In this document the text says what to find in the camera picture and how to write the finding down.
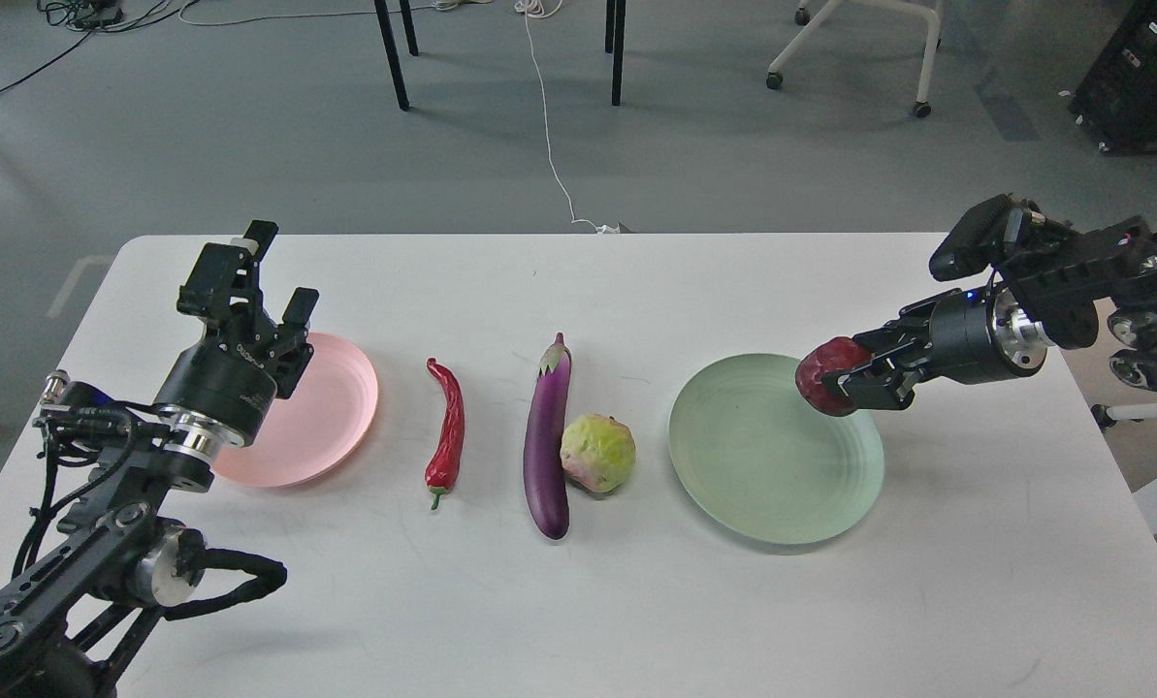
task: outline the white table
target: white table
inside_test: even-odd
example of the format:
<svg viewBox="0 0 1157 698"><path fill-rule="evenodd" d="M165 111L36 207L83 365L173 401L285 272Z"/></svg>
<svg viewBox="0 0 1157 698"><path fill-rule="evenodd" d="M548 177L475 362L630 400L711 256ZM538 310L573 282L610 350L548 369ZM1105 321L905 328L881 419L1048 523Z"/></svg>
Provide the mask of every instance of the white table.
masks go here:
<svg viewBox="0 0 1157 698"><path fill-rule="evenodd" d="M152 401L201 332L174 303L202 240L127 244L60 366ZM668 417L690 376L894 317L945 288L926 271L938 240L281 236L263 266L271 314L318 288L312 330L366 350L379 412L322 480L170 494L167 516L290 578L161 624L120 695L1157 697L1157 548L1055 353L1030 380L937 380L875 414L883 494L808 551L730 534L672 472ZM631 425L639 464L613 497L572 490L553 544L525 508L521 447L557 331L574 353L569 414ZM436 512L432 355L467 413L462 477ZM28 429L0 478L0 587L38 498L37 449ZM200 596L237 579L209 574Z"/></svg>

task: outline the eggplant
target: eggplant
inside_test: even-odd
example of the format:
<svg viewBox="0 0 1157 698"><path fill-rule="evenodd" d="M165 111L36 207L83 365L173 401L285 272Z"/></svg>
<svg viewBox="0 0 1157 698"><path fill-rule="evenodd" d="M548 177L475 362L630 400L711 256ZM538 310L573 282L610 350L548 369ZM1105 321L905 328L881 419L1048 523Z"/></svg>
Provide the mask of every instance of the eggplant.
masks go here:
<svg viewBox="0 0 1157 698"><path fill-rule="evenodd" d="M557 340L539 359L531 413L525 419L525 446L522 447L525 504L535 526L551 539L563 538L569 530L569 499L565 471L560 468L560 435L566 431L570 362L573 358L566 348L565 337L557 332Z"/></svg>

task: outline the light green plate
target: light green plate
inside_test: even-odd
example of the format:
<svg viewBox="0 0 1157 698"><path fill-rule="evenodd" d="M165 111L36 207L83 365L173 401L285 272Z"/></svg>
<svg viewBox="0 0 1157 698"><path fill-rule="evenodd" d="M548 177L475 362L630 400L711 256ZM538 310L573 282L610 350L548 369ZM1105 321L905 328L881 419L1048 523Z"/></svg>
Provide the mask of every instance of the light green plate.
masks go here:
<svg viewBox="0 0 1157 698"><path fill-rule="evenodd" d="M677 395L669 454L714 520L754 539L827 539L867 515L884 447L867 412L830 417L795 388L798 359L743 354L712 363Z"/></svg>

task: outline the plate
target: plate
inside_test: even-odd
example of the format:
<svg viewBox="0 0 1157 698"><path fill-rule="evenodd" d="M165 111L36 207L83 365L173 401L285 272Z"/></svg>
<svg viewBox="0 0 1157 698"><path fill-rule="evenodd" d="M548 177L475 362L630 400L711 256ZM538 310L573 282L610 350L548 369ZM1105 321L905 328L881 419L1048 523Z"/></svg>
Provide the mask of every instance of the plate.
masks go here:
<svg viewBox="0 0 1157 698"><path fill-rule="evenodd" d="M779 354L716 361L680 389L669 419L669 455L694 502L767 543L842 534L884 484L871 416L815 411L795 388L797 367Z"/></svg>
<svg viewBox="0 0 1157 698"><path fill-rule="evenodd" d="M245 448L223 448L212 464L226 480L286 486L334 468L362 441L375 416L379 381L348 339L312 331L315 355L289 401L275 401Z"/></svg>

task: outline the floor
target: floor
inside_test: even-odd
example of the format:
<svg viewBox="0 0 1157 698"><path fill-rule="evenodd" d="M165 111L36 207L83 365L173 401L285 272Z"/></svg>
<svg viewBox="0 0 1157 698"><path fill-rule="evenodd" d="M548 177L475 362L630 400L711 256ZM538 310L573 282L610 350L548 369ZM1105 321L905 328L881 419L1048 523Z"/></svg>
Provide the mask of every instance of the floor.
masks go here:
<svg viewBox="0 0 1157 698"><path fill-rule="evenodd" d="M152 5L121 2L130 16ZM602 0L529 27L510 0L419 9L408 113L367 14L174 16L91 36L0 96L0 465L138 235L235 236L251 218L285 234L938 230L1003 191L1079 229L1140 213L1157 227L1157 155L1100 155L1066 110L1129 5L950 1L926 119L909 115L922 22L853 3L773 93L765 68L798 32L791 5L635 0L618 108ZM297 12L205 0L186 19ZM0 87L80 38L0 0ZM887 319L914 300L869 301ZM1120 391L1105 347L1066 357L1089 401L1150 398ZM1157 421L1108 439L1127 486L1157 476Z"/></svg>

